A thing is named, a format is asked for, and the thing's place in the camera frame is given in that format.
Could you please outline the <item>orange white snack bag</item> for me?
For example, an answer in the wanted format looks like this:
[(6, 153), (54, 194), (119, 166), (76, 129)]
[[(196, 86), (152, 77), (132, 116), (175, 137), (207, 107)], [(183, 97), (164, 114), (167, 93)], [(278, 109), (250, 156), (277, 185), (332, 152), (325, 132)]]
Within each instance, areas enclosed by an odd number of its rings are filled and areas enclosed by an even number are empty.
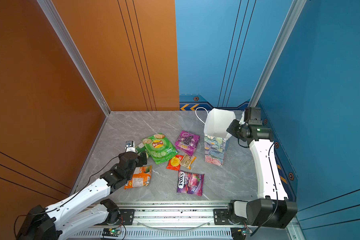
[(143, 167), (136, 167), (133, 176), (126, 185), (124, 189), (131, 189), (137, 187), (144, 187), (150, 184), (152, 178), (152, 165), (150, 166), (143, 166)]

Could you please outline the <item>floral paper gift bag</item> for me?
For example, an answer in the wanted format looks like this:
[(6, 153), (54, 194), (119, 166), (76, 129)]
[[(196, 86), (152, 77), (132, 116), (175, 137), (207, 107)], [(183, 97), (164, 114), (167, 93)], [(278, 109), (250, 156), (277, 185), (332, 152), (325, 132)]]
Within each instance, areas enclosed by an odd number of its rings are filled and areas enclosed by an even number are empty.
[[(198, 110), (207, 112), (205, 121), (199, 117)], [(216, 108), (208, 111), (203, 107), (199, 107), (195, 109), (195, 114), (204, 124), (205, 162), (223, 166), (225, 152), (232, 136), (227, 132), (227, 129), (232, 121), (236, 119), (235, 113)]]

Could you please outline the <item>green Lays chips bag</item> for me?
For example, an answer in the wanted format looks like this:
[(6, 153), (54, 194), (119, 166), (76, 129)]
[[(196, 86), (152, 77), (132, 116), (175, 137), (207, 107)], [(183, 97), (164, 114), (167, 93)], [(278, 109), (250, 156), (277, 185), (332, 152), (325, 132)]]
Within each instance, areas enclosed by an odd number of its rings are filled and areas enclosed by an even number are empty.
[(145, 138), (142, 143), (157, 165), (169, 161), (178, 154), (175, 146), (162, 133)]

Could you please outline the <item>purple grape snack bag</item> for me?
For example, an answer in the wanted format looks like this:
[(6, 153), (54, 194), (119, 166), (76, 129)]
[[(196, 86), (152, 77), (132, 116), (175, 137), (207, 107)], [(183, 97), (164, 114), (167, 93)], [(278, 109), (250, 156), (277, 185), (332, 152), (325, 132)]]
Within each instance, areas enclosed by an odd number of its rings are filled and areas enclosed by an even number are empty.
[(200, 136), (182, 131), (175, 142), (175, 148), (189, 156), (193, 156), (199, 141)]

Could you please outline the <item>green white snack packet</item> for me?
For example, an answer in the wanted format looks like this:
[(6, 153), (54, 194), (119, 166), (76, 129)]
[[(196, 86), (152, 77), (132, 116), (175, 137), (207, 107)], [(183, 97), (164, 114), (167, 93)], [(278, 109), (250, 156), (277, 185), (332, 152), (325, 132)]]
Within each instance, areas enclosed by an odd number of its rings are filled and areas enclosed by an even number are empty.
[(140, 143), (140, 144), (135, 146), (135, 150), (136, 150), (136, 153), (139, 155), (142, 152), (146, 151), (146, 147), (145, 147), (144, 143)]

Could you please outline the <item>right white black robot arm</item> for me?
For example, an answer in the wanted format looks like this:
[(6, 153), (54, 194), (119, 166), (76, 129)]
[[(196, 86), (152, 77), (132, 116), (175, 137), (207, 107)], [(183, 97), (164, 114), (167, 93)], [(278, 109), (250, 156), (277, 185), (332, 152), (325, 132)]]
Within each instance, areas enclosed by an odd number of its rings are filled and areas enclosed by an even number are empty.
[(281, 181), (271, 129), (256, 123), (241, 125), (240, 121), (233, 120), (227, 128), (238, 141), (247, 142), (258, 180), (258, 198), (247, 203), (231, 202), (232, 216), (245, 218), (252, 226), (284, 229), (295, 217), (297, 203), (290, 200)]

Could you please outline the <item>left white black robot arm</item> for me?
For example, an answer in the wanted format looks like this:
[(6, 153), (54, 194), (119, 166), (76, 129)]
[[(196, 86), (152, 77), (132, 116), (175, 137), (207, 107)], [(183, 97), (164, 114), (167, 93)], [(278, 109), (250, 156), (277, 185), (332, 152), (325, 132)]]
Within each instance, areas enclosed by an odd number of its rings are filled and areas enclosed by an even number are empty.
[(132, 179), (137, 167), (147, 164), (147, 154), (125, 152), (119, 162), (78, 193), (45, 208), (32, 208), (18, 231), (17, 240), (67, 240), (100, 223), (121, 224), (119, 207), (107, 197)]

